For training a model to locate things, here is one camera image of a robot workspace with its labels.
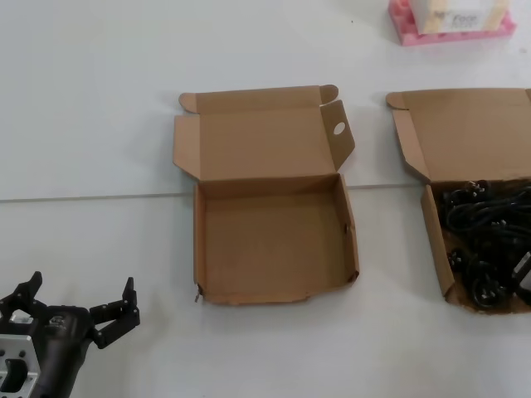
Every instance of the hole in box flap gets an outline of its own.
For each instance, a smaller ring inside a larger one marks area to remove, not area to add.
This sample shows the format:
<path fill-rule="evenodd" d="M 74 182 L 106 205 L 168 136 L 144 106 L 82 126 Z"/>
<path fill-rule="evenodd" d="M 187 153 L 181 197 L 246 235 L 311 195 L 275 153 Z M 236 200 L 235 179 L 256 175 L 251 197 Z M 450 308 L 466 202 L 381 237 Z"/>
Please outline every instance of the hole in box flap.
<path fill-rule="evenodd" d="M 345 131 L 345 123 L 341 122 L 334 128 L 334 135 L 340 135 L 343 131 Z"/>

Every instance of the black robotic arm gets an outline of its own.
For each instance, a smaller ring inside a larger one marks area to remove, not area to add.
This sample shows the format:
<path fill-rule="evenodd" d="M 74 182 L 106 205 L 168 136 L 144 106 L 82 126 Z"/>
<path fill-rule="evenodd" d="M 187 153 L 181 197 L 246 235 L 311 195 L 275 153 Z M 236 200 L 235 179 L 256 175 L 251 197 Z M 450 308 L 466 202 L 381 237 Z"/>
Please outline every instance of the black robotic arm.
<path fill-rule="evenodd" d="M 140 325 L 133 278 L 120 301 L 90 310 L 46 306 L 35 300 L 41 285 L 36 272 L 0 300 L 1 398 L 68 398 L 90 343 L 105 348 Z M 30 318 L 14 318 L 17 310 Z"/>

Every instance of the cardboard box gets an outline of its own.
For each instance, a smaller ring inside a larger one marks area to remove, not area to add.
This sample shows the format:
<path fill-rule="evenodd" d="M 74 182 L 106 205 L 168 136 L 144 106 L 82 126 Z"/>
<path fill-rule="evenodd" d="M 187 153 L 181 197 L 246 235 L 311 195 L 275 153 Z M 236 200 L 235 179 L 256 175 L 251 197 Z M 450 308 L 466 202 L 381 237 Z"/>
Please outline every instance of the cardboard box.
<path fill-rule="evenodd" d="M 497 31 L 509 0 L 409 0 L 421 34 Z"/>
<path fill-rule="evenodd" d="M 173 162 L 197 178 L 194 279 L 211 303 L 286 303 L 358 277 L 333 85 L 183 94 Z"/>
<path fill-rule="evenodd" d="M 456 241 L 441 229 L 436 200 L 468 181 L 531 177 L 531 90 L 411 91 L 389 94 L 387 104 L 406 163 L 429 182 L 421 204 L 441 292 L 449 303 L 476 311 L 448 263 Z M 529 311 L 519 298 L 499 310 Z"/>

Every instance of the empty cardboard box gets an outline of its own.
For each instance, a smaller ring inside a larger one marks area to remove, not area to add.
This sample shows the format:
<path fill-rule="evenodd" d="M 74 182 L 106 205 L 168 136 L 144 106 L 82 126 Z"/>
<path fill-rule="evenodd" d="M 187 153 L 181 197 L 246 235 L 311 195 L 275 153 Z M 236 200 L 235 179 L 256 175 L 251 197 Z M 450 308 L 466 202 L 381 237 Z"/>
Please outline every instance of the empty cardboard box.
<path fill-rule="evenodd" d="M 173 162 L 198 179 L 194 279 L 211 303 L 286 303 L 358 277 L 333 85 L 183 94 Z"/>

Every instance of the white box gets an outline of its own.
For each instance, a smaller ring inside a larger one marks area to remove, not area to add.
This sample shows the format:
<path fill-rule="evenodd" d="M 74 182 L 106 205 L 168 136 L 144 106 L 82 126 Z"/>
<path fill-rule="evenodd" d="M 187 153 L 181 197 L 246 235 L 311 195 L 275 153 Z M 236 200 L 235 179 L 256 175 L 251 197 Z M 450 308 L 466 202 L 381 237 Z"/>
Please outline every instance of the white box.
<path fill-rule="evenodd" d="M 510 0 L 410 0 L 421 34 L 496 31 Z"/>

